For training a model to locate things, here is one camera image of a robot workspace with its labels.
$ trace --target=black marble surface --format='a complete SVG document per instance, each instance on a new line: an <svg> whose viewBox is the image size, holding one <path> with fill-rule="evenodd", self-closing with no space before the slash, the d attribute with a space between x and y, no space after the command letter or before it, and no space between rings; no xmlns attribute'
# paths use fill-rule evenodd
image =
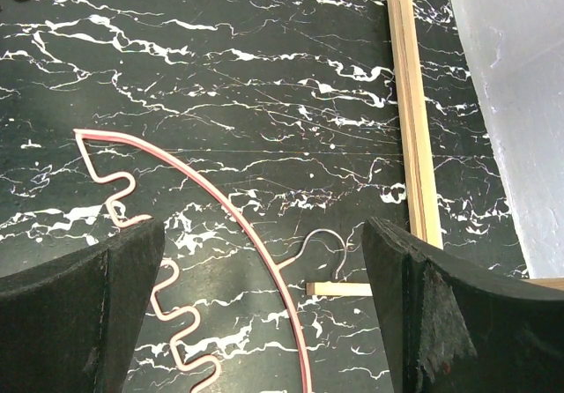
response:
<svg viewBox="0 0 564 393"><path fill-rule="evenodd" d="M155 143L243 210L276 261L318 227L351 246L366 281L364 219L407 227L385 0L0 0L0 276L116 233L73 128ZM415 0L445 249L520 277L523 257L448 0ZM181 278L164 309L194 305L181 350L214 353L221 392L301 391L281 299L241 229L194 183L147 154L90 143L99 174L125 170L127 216L167 222ZM338 245L320 236L284 269L316 392L391 391L370 299L306 297ZM186 322L147 309L125 392L187 391L167 342Z"/></svg>

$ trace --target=copper wire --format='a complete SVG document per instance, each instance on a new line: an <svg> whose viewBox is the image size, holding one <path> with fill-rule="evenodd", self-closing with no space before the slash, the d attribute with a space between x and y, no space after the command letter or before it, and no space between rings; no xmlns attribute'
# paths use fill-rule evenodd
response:
<svg viewBox="0 0 564 393"><path fill-rule="evenodd" d="M82 154L86 167L88 168L88 172L96 182L99 181L101 181L100 183L111 182L119 178L125 178L130 182L128 188L122 190L121 192L115 193L114 195L112 195L106 200L106 207L108 208L110 217L114 221L114 224L116 224L117 226L130 226L132 224L137 223L138 221L150 217L148 215L141 215L141 216L133 217L132 219L126 219L125 221L119 220L115 212L114 201L116 199L126 197L129 193L133 191L133 189L135 188L135 179L131 174L125 172L118 172L104 177L99 177L96 174L96 171L94 170L93 163L91 162L90 157L88 156L88 152L84 144L84 139L126 144L142 149L143 151L149 152L151 155L159 159L162 159L167 164L175 167L177 170L187 175L190 179L192 179L194 182L196 182L198 185L204 188L210 195L212 195L219 201L219 203L223 206L223 208L239 223L241 228L251 239L251 241L256 247L256 250L263 258L269 273L274 278L276 286L286 305L286 309L288 310L290 323L292 324L292 328L293 328L293 334L295 336L296 344L298 346L298 356L300 358L300 369L301 369L301 384L302 384L303 392L312 393L311 368L309 365L308 349L306 347L306 341L303 336L303 331L301 329L300 318L298 317L298 312L293 303L292 296L288 291L286 282L284 281L282 275L280 274L280 270L286 267L288 264L295 261L295 257L289 258L279 264L274 263L271 255L269 254L268 250L264 246L263 242L261 241L260 237L256 233L255 229L243 217L241 212L231 203L231 201L229 201L229 199L227 199L227 197L223 193L221 193L213 184L211 184L207 179L205 179L205 177L203 177L200 173L198 173L196 170L192 169L191 167L189 167L188 165L186 165L176 157L172 156L171 154L163 151L158 146L152 145L138 137L133 137L131 135L126 135L124 133L119 133L115 131L75 129L74 132L78 144L78 149Z"/></svg>
<svg viewBox="0 0 564 393"><path fill-rule="evenodd" d="M190 334L192 331L198 328L202 318L200 316L199 311L196 308L191 307L190 305L186 305L182 308L175 309L174 311L171 312L167 312L167 313L162 312L160 308L159 300L157 299L157 292L169 285L172 285L178 279L180 275L180 269L178 268L178 264L175 261L166 258L162 260L162 262L160 263L160 267L161 268L171 267L173 269L173 274L172 276L170 276L170 278L166 279L161 283L158 283L152 289L151 305L155 311L155 315L157 316L157 318L159 318L161 321L170 321L170 320L174 320L176 317L180 315L187 313L192 314L192 316L194 317L194 322L191 325L189 325L184 330L179 331L178 333L173 335L170 339L170 351L173 354L174 363L176 364L178 369L185 372L192 371L204 364L213 364L213 366L215 366L213 374L205 378L198 384L196 384L190 391L190 393L197 393L198 391L201 391L206 387L210 386L211 384L213 384L219 378L219 375L221 374L221 363L213 355L201 356L196 360L192 360L188 364L185 364L184 361L182 360L177 345L182 339L188 336L188 334Z"/></svg>

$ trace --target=pink tube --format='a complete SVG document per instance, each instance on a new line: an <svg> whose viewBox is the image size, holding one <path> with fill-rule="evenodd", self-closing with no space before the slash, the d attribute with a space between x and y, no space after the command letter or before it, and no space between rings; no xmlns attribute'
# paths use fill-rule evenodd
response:
<svg viewBox="0 0 564 393"><path fill-rule="evenodd" d="M122 192L118 192L112 195L106 201L106 206L108 208L108 211L110 212L110 216L116 217L113 202L118 198L127 196L129 193L133 191L133 189L135 188L135 179L133 179L133 176L131 174L125 172L111 174L106 177L99 177L93 168L93 164L90 160L90 157L88 156L88 152L86 151L83 139L100 140L104 142L126 144L126 145L135 146L139 149L142 149L145 152L149 152L151 155L159 159L162 159L167 164L173 166L177 170L187 175L190 179L192 179L194 182L196 182L202 188L204 188L210 195L215 197L221 205L223 205L223 207L239 223L241 228L251 239L251 241L256 247L256 250L258 250L260 256L263 258L264 263L268 268L268 271L272 275L272 278L274 278L274 281L276 282L276 286L278 287L280 291L280 295L282 296L282 299L288 310L288 314L290 316L290 323L292 324L292 328L293 328L293 334L296 339L296 344L298 345L298 355L300 357L300 368L301 368L301 384L303 386L303 392L312 393L311 368L309 366L308 349L306 347L306 341L303 337L300 318L298 317L296 307L293 304L292 296L288 292L286 283L280 274L280 270L283 267L287 266L289 263L291 263L293 259L289 258L290 260L289 262L288 260L286 260L283 263L276 265L272 260L272 257L269 254L268 250L264 246L263 242L258 237L258 234L255 232L255 229L242 216L242 214L231 203L231 201L229 201L229 199L227 199L225 195L223 195L213 184L208 182L201 174L199 174L197 171L193 170L188 165L186 165L179 159L175 158L171 154L163 151L159 147L152 145L148 142L145 142L143 139L139 139L138 137L126 135L124 133L119 133L115 131L75 129L74 132L75 132L75 138L77 140L78 148L80 149L80 152L82 153L83 158L85 159L85 163L90 175L93 177L95 181L98 182L98 180L104 180L104 182L110 182L118 178L126 178L130 181L130 186L128 188L126 188ZM146 218L149 218L149 216L147 215L136 216L133 217L131 220L121 222L121 226L129 226Z"/></svg>

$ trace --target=marble countertop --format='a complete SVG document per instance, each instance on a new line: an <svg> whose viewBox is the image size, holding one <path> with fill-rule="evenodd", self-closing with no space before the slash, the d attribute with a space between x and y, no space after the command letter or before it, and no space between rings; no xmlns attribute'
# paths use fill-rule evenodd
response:
<svg viewBox="0 0 564 393"><path fill-rule="evenodd" d="M74 128L142 137L189 163L243 211L275 261L326 227L350 242L341 279L366 281L362 223L407 227L386 0L0 0L0 276L116 233L103 206L121 182L88 175ZM526 271L448 0L415 0L445 249ZM88 143L100 174L137 190L120 213L166 221L181 267L164 309L195 306L186 360L213 353L210 391L298 392L287 313L259 255L193 182L130 147ZM316 392L391 391L368 298L306 297L338 244L320 235L284 270ZM167 276L162 271L160 279ZM187 321L152 308L124 392L187 391L168 340Z"/></svg>

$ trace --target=squiggly pink wire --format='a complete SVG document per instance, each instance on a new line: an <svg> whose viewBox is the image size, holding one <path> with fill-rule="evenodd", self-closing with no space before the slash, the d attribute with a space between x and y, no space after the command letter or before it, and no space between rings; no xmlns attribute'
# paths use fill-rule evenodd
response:
<svg viewBox="0 0 564 393"><path fill-rule="evenodd" d="M187 175L190 179L204 188L210 195L215 197L218 202L231 214L231 216L239 223L241 228L245 231L247 236L251 239L253 244L258 250L259 254L264 260L266 267L268 268L272 278L276 282L276 286L280 291L280 295L286 305L288 310L288 314L290 316L290 323L292 324L293 334L296 339L296 344L298 345L298 356L300 357L300 369L301 369L301 384L303 386L304 393L312 393L312 384L311 384L311 368L309 366L309 357L308 357L308 349L306 347L306 341L303 337L303 331L301 330L301 323L300 318L298 317L298 312L296 311L296 307L293 304L292 296L290 292L288 292L288 288L286 287L286 283L280 274L280 270L287 266L289 263L293 262L293 258L289 258L288 260L276 264L272 260L271 254L269 254L268 250L264 246L261 239L258 237L255 229L250 225L250 223L242 216L242 214L237 210L237 208L227 199L225 195L223 195L213 184L207 181L205 177L199 174L196 170L190 168L188 165L177 159L176 157L172 156L171 154L163 151L158 146L152 145L143 139L139 139L138 137L134 137L131 135L126 135L124 133L119 133L115 131L103 131L103 130L83 130L83 129L75 129L75 138L77 140L78 149L82 154L86 167L88 168L88 172L90 176L96 181L99 180L104 182L111 182L117 180L119 178L125 178L130 182L130 185L125 190L121 192L115 193L114 195L110 196L106 200L106 206L108 208L108 212L112 217L112 220L115 222L117 226L131 226L132 224L136 224L137 222L150 218L148 215L141 215L133 217L132 219L119 221L117 218L117 214L115 213L114 208L114 201L116 199L126 197L129 193L133 191L135 188L135 179L129 173L119 172L114 173L111 175L107 175L105 177L99 177L94 170L93 164L88 156L88 152L86 150L84 139L91 139L91 140L100 140L104 142L114 142L120 144L126 144L135 146L139 149L142 149L145 152L149 152L151 155L162 159L167 164L173 166L177 170L181 171L185 175Z"/></svg>
<svg viewBox="0 0 564 393"><path fill-rule="evenodd" d="M211 384L213 384L219 378L219 375L221 374L221 363L213 355L201 356L196 360L192 360L188 364L185 364L182 361L180 352L178 351L178 347L176 347L176 345L183 338L188 336L188 334L190 334L192 331L198 328L198 326L200 325L201 316L199 311L196 308L191 307L190 305L186 305L185 307L175 309L174 311L167 312L166 314L162 312L159 301L157 300L157 292L169 285L172 285L178 279L180 275L180 268L178 268L178 264L172 259L163 259L162 262L160 263L160 266L171 267L173 269L173 274L172 276L170 276L170 278L167 278L165 281L158 283L152 289L151 305L155 311L155 315L157 316L157 318L159 318L161 321L170 321L170 320L174 320L177 316L186 313L190 313L194 316L194 322L191 325L189 325L184 330L179 331L170 339L170 350L173 354L174 363L181 371L192 371L193 369L196 369L197 367L203 364L213 364L213 366L215 366L213 374L210 375L208 378L204 379L203 381L199 382L198 384L196 384L190 391L190 393L197 393L198 391L201 391L206 387L210 386Z"/></svg>

